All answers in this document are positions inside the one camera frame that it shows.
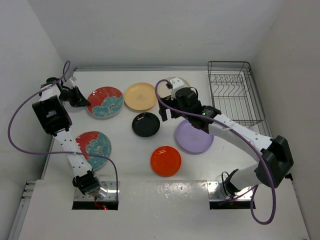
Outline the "red teal floral plate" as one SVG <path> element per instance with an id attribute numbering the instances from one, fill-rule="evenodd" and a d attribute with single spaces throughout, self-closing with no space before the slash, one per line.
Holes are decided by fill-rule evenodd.
<path id="1" fill-rule="evenodd" d="M 118 114 L 124 106 L 123 93 L 112 86 L 103 86 L 94 90 L 87 98 L 90 106 L 86 109 L 90 115 L 107 119 Z"/>
<path id="2" fill-rule="evenodd" d="M 109 158 L 112 151 L 110 139 L 102 132 L 88 131 L 75 138 L 77 145 L 82 153 L 89 155 L 100 155 Z M 92 166 L 94 171 L 101 169 L 107 159 L 95 156 L 85 156 L 87 162 Z"/>

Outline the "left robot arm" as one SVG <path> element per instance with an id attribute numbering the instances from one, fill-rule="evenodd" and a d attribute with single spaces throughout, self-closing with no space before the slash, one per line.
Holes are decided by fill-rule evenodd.
<path id="1" fill-rule="evenodd" d="M 98 197 L 101 182 L 92 166 L 80 153 L 76 139 L 71 134 L 72 120 L 63 102 L 69 102 L 72 107 L 87 107 L 91 103 L 85 99 L 79 88 L 70 78 L 68 86 L 58 83 L 58 78 L 50 77 L 41 86 L 40 100 L 32 104 L 32 108 L 44 131 L 53 136 L 67 153 L 67 159 L 73 171 L 72 184 L 83 195 Z"/>

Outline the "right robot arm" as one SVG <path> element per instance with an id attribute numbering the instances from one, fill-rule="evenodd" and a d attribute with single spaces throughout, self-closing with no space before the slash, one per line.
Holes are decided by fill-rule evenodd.
<path id="1" fill-rule="evenodd" d="M 255 185 L 276 189 L 294 165 L 286 138 L 261 135 L 234 122 L 213 106 L 201 104 L 189 87 L 179 89 L 175 97 L 159 97 L 158 104 L 163 121 L 167 121 L 166 110 L 170 110 L 171 118 L 185 118 L 194 128 L 231 143 L 256 161 L 250 167 L 233 170 L 224 180 L 231 196 Z"/>

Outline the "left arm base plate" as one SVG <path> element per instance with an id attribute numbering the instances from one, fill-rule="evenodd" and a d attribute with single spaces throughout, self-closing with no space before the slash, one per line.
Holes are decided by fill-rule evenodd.
<path id="1" fill-rule="evenodd" d="M 117 190 L 115 181 L 102 181 L 102 193 L 95 200 L 93 196 L 84 195 L 78 188 L 75 189 L 72 210 L 111 210 L 117 211 L 119 201 L 116 199 L 120 190 Z"/>

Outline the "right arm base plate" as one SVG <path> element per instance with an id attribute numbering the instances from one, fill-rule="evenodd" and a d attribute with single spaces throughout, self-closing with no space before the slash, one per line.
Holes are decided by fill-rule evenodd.
<path id="1" fill-rule="evenodd" d="M 221 181 L 208 181 L 208 201 L 210 210 L 249 210 L 253 187 L 246 187 L 237 192 L 234 197 L 227 196 Z"/>

